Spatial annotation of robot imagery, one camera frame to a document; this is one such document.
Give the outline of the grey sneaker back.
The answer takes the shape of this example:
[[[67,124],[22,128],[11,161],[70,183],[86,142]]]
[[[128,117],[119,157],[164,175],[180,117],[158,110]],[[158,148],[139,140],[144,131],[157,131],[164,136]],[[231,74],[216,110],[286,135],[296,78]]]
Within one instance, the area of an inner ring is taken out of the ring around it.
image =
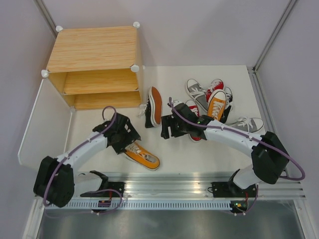
[[[187,94],[197,103],[199,106],[207,112],[208,103],[206,101],[206,90],[195,79],[189,79],[186,81],[185,89]]]

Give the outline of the wooden two-shelf shoe cabinet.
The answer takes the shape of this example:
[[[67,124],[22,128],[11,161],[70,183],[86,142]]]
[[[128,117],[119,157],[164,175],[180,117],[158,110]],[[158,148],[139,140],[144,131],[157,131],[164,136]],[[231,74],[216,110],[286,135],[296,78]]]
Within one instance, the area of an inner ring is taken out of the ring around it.
[[[47,66],[41,71],[68,106],[77,110],[138,107],[144,68],[139,22],[130,26],[57,26]]]

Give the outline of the grey sneaker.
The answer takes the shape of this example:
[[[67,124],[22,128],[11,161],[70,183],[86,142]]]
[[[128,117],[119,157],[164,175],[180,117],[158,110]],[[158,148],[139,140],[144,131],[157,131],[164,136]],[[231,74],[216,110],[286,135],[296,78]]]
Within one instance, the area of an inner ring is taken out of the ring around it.
[[[189,79],[186,81],[185,89],[187,94],[197,103],[199,106],[207,112],[208,103],[206,101],[206,90],[195,79]]]
[[[261,118],[240,117],[227,125],[241,131],[255,133],[264,127],[264,121]]]

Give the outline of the red sneaker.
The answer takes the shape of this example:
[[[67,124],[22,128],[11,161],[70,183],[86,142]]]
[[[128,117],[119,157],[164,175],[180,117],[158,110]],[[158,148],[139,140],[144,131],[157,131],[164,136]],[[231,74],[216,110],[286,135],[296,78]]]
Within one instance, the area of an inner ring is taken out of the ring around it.
[[[197,117],[200,116],[198,106],[197,106],[197,104],[196,104],[196,102],[195,102],[194,100],[188,100],[188,101],[186,101],[185,104],[190,108],[190,110],[191,110]],[[191,136],[191,135],[189,135],[189,137],[190,137],[190,140],[191,140],[192,142],[200,142],[200,141],[201,141],[201,138],[200,138],[200,137],[193,137],[193,136]]]
[[[206,101],[209,100],[210,96],[215,90],[224,90],[224,83],[221,79],[215,79],[211,82],[206,91]]]

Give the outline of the aluminium frame post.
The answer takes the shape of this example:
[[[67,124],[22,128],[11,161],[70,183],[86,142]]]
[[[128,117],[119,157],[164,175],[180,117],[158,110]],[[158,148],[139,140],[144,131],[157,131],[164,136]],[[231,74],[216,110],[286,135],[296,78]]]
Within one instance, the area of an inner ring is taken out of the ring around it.
[[[42,17],[44,18],[47,26],[49,27],[51,33],[53,34],[54,38],[57,37],[58,33],[56,31],[56,24],[48,11],[45,3],[43,0],[33,0],[36,7],[38,8],[39,12],[41,13]]]
[[[275,133],[279,139],[283,137],[279,132],[279,125],[275,122],[274,112],[280,100],[279,98],[273,99],[273,97],[280,94],[278,86],[282,82],[283,71],[278,63],[271,62],[270,54],[275,52],[276,41],[297,4],[297,0],[288,1],[256,63],[247,68],[261,117],[265,122],[265,129]]]

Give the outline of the left aluminium frame post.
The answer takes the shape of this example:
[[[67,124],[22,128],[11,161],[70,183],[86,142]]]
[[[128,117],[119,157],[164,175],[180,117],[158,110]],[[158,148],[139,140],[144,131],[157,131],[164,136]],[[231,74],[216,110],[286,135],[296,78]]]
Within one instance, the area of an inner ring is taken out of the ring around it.
[[[56,31],[56,24],[48,11],[45,3],[43,0],[33,0],[36,7],[38,8],[39,12],[41,13],[42,17],[44,18],[47,26],[49,27],[51,33],[53,34],[54,38],[57,37],[58,33]]]

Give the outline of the red sneaker back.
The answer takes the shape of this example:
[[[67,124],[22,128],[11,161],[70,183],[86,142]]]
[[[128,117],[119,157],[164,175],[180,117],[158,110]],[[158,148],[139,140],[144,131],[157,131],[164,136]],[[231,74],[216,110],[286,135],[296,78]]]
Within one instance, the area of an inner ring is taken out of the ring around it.
[[[215,79],[211,82],[206,91],[206,101],[209,100],[210,96],[215,90],[224,90],[224,83],[221,79]]]

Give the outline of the right aluminium frame post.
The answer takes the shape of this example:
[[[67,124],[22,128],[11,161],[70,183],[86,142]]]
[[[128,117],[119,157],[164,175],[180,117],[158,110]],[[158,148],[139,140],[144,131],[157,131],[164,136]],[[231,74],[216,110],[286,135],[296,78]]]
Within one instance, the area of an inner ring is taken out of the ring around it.
[[[279,132],[279,125],[275,122],[274,112],[280,100],[279,98],[273,99],[273,97],[280,94],[278,86],[282,82],[283,71],[278,63],[271,62],[270,54],[275,52],[276,41],[297,4],[297,0],[288,1],[256,63],[247,68],[261,117],[265,122],[265,129],[275,133],[279,139],[283,137]]]

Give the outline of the black sneaker back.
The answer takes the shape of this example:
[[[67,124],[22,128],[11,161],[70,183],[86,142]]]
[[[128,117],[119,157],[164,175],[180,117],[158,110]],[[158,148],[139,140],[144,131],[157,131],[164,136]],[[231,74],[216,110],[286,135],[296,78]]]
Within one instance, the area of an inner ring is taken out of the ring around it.
[[[224,112],[223,112],[223,115],[220,119],[220,121],[222,123],[226,123],[227,122],[227,119],[228,119],[228,116],[233,108],[233,94],[232,94],[232,91],[229,87],[225,87],[224,89],[225,93],[226,93],[226,106],[225,106],[225,109],[224,109]]]

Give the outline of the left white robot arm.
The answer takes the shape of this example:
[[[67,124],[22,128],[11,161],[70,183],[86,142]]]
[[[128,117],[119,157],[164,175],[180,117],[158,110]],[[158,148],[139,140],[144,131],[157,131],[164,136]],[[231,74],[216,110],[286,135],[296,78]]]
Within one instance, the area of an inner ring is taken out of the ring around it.
[[[117,154],[124,153],[128,145],[141,136],[130,119],[114,113],[109,121],[93,128],[80,145],[56,158],[42,159],[33,191],[43,198],[45,206],[66,206],[77,194],[82,197],[104,197],[109,191],[108,177],[96,170],[79,173],[79,169],[98,152],[112,147]]]

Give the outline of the grey sneaker right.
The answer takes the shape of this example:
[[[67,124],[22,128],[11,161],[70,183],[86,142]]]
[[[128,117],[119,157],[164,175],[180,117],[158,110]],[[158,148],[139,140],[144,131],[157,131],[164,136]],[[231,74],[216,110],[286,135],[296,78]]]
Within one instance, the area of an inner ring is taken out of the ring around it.
[[[241,131],[255,133],[264,127],[264,121],[261,118],[240,117],[227,125]]]

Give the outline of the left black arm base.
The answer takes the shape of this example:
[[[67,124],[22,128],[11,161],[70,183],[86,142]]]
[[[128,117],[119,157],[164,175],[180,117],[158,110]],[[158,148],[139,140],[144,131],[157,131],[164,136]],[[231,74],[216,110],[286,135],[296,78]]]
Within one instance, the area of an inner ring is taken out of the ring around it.
[[[119,208],[123,201],[124,182],[108,182],[105,185],[100,186],[96,191],[89,191],[80,194],[83,198],[99,198],[98,202],[94,206],[98,211]]]

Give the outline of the black sneaker orange sole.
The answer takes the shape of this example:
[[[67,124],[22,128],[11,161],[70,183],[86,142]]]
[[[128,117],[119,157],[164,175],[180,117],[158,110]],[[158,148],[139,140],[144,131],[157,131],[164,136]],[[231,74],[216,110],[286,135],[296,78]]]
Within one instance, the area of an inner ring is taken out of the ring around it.
[[[145,128],[158,127],[162,117],[162,98],[158,89],[150,87],[146,104],[139,105],[138,117],[145,116]]]

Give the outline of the aluminium mounting rail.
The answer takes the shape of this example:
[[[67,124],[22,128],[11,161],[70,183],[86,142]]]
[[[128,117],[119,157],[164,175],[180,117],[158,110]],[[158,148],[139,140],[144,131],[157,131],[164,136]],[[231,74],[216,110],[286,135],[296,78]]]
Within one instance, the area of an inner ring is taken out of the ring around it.
[[[211,173],[157,174],[107,173],[111,182],[125,182],[124,198],[132,200],[207,200],[212,182],[228,181],[229,175]],[[301,182],[280,179],[276,184],[259,183],[258,200],[305,200]]]

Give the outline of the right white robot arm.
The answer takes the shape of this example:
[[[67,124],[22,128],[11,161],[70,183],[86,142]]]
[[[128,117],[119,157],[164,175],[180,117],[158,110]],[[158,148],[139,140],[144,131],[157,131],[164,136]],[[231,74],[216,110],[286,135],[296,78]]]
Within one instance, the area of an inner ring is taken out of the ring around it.
[[[161,123],[164,139],[188,134],[226,144],[251,158],[252,163],[235,171],[226,183],[229,194],[234,197],[260,182],[276,184],[289,162],[288,153],[276,134],[269,131],[264,135],[247,133],[210,116],[198,117],[182,102],[172,108],[170,115],[163,116]]]

